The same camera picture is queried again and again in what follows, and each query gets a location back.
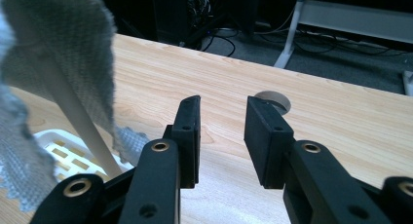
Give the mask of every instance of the towel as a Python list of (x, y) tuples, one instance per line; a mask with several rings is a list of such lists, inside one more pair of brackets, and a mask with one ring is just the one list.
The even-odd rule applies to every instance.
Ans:
[[(19, 199), (21, 210), (32, 210), (56, 186), (54, 159), (37, 145), (26, 124), (24, 103), (9, 89), (54, 100), (43, 84), (47, 77), (37, 72), (27, 55), (33, 45), (46, 48), (42, 53), (53, 59), (54, 69), (64, 75), (93, 122), (113, 136), (113, 148), (121, 159), (137, 165), (149, 140), (144, 133), (114, 122), (115, 27), (102, 1), (0, 0), (0, 4), (0, 186), (8, 189), (8, 197)], [(18, 12), (24, 15), (22, 25), (30, 28), (19, 28)], [(35, 32), (36, 40), (19, 35), (21, 29)]]

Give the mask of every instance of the circular hole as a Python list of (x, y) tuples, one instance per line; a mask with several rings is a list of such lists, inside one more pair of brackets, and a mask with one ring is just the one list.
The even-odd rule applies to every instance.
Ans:
[(368, 218), (368, 212), (364, 210), (362, 207), (356, 206), (356, 205), (350, 205), (349, 206), (349, 212), (361, 219), (367, 219)]
[(155, 205), (148, 204), (148, 205), (144, 205), (140, 208), (139, 215), (144, 217), (144, 218), (151, 218), (151, 217), (155, 216), (157, 211), (158, 210), (157, 210)]
[(152, 150), (156, 152), (163, 152), (169, 149), (169, 145), (164, 142), (156, 143), (152, 145)]
[(70, 192), (78, 192), (78, 191), (84, 189), (85, 187), (86, 187), (86, 184), (83, 183), (83, 182), (82, 183), (76, 183), (76, 184), (73, 184), (73, 186), (70, 187)]
[(78, 197), (85, 194), (92, 187), (92, 183), (87, 178), (79, 178), (71, 181), (63, 190), (66, 197)]
[(321, 149), (314, 144), (304, 144), (303, 145), (304, 150), (306, 150), (309, 153), (319, 153), (321, 152)]
[(410, 197), (413, 197), (413, 183), (401, 182), (398, 184), (398, 188)]

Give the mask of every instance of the wooden tabletop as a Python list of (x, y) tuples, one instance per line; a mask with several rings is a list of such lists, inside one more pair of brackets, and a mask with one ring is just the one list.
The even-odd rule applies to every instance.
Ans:
[[(262, 91), (286, 95), (295, 138), (328, 147), (352, 176), (376, 187), (387, 176), (413, 177), (412, 97), (119, 35), (113, 49), (120, 126), (162, 137), (180, 100), (202, 97), (200, 183), (182, 190), (182, 223), (289, 223), (282, 191), (259, 185), (243, 141), (246, 98)], [(14, 91), (33, 132), (76, 133), (55, 104)], [(29, 220), (0, 195), (0, 219)]]

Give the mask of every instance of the white plastic basket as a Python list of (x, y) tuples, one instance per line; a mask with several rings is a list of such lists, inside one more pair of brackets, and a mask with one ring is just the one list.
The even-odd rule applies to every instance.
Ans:
[[(109, 180), (81, 138), (63, 130), (40, 131), (34, 136), (39, 145), (43, 146), (56, 159), (55, 177), (57, 181), (77, 173), (94, 173), (105, 182)], [(118, 156), (113, 155), (113, 158), (122, 172), (133, 168), (129, 163), (121, 163)]]

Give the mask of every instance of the black plastic part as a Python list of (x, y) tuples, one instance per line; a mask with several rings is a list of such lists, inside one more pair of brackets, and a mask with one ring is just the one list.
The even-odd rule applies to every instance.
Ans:
[(260, 184), (282, 189), (283, 155), (295, 141), (294, 131), (268, 101), (249, 96), (246, 106), (244, 141)]
[(132, 168), (104, 184), (107, 205), (100, 217), (99, 223), (112, 224), (118, 222), (131, 185), (134, 170), (135, 168)]
[(172, 140), (145, 145), (119, 223), (179, 222), (179, 156)]
[(194, 188), (199, 182), (201, 141), (201, 97), (194, 95), (179, 104), (173, 126), (167, 127), (164, 138), (170, 138), (179, 147), (181, 188)]
[(358, 183), (358, 185), (362, 188), (362, 190), (368, 195), (368, 197), (376, 204), (378, 204), (379, 202), (379, 196), (381, 193), (381, 190), (371, 186), (368, 183), (365, 183), (359, 179), (355, 178), (355, 181)]
[(297, 194), (302, 189), (312, 209), (310, 223), (391, 223), (324, 146), (313, 141), (297, 141), (288, 161), (294, 182), (285, 183), (285, 191)]
[(379, 204), (393, 223), (413, 223), (413, 179), (387, 178), (380, 193)]
[[(91, 185), (89, 189), (86, 189), (87, 183)], [(64, 195), (66, 188), (71, 188), (69, 193), (72, 195), (82, 189), (86, 191), (68, 197)], [(95, 174), (77, 174), (66, 178), (40, 204), (30, 223), (97, 223), (105, 207), (103, 193), (103, 180)]]
[(289, 162), (286, 162), (282, 169), (285, 180), (283, 200), (289, 220), (293, 224), (308, 224), (311, 222), (313, 209), (306, 194)]

